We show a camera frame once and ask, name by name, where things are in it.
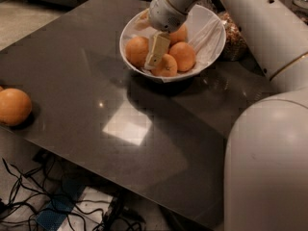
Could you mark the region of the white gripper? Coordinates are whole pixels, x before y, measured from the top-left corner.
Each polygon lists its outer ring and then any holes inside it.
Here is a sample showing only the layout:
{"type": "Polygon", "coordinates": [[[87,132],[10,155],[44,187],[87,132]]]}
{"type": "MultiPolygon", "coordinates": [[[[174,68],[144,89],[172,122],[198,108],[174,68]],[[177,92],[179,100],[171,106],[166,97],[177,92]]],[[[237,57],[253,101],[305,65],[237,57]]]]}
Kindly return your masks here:
{"type": "Polygon", "coordinates": [[[141,12],[134,24],[136,30],[151,26],[162,31],[149,38],[149,51],[144,65],[147,70],[155,68],[160,63],[170,45],[168,33],[177,31],[186,19],[187,16],[174,9],[167,0],[152,0],[148,10],[141,12]]]}

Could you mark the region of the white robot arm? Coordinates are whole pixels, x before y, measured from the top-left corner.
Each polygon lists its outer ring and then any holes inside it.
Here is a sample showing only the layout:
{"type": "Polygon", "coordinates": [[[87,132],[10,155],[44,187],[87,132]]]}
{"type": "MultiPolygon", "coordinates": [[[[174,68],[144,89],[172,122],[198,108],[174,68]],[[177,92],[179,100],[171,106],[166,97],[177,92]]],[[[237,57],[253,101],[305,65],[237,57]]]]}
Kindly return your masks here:
{"type": "Polygon", "coordinates": [[[173,84],[133,78],[133,93],[167,123],[192,167],[145,195],[225,231],[307,231],[307,28],[277,0],[221,0],[261,67],[221,64],[233,96],[207,122],[161,94],[173,84]]]}

